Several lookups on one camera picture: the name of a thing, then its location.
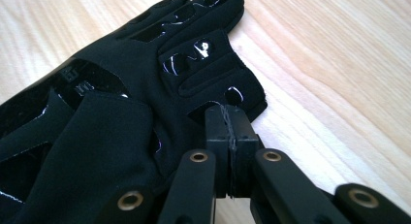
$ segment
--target light wooden surface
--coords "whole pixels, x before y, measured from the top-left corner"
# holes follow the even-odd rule
[[[0,0],[0,103],[160,0]],[[333,193],[370,186],[411,213],[411,0],[245,0],[230,34],[269,108],[267,147]],[[251,223],[219,201],[216,223]]]

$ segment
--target glossy patent leather patch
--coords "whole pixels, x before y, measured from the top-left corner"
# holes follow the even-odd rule
[[[178,76],[190,70],[187,60],[200,61],[208,58],[214,51],[213,43],[208,39],[201,39],[194,43],[193,51],[196,57],[184,53],[176,53],[163,63],[163,70],[169,74]]]

